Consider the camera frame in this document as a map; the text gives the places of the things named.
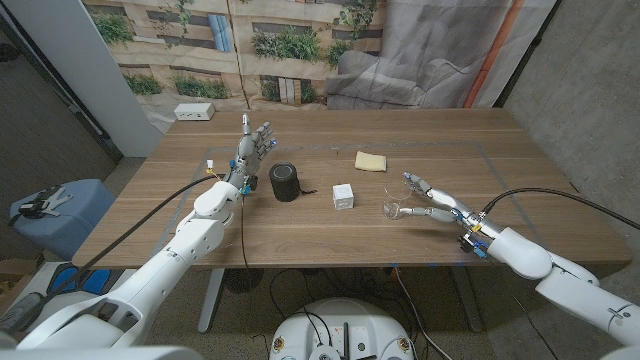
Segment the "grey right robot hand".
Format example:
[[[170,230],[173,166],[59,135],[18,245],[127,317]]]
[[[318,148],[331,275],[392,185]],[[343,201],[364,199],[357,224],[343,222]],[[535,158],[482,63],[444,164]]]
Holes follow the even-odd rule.
[[[434,207],[404,207],[398,210],[400,215],[428,216],[442,223],[456,222],[469,233],[476,233],[482,238],[488,238],[489,242],[504,230],[504,227],[481,216],[450,193],[432,187],[421,177],[409,172],[404,172],[403,177],[412,192],[430,200]]]

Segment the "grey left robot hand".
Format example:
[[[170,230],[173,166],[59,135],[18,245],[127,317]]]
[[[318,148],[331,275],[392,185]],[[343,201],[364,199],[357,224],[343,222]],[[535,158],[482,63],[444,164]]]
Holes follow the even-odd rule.
[[[251,129],[247,113],[242,115],[242,136],[239,140],[234,163],[224,181],[234,185],[241,192],[246,186],[254,190],[257,185],[257,173],[266,155],[276,146],[271,137],[270,123],[265,122],[255,131]]]

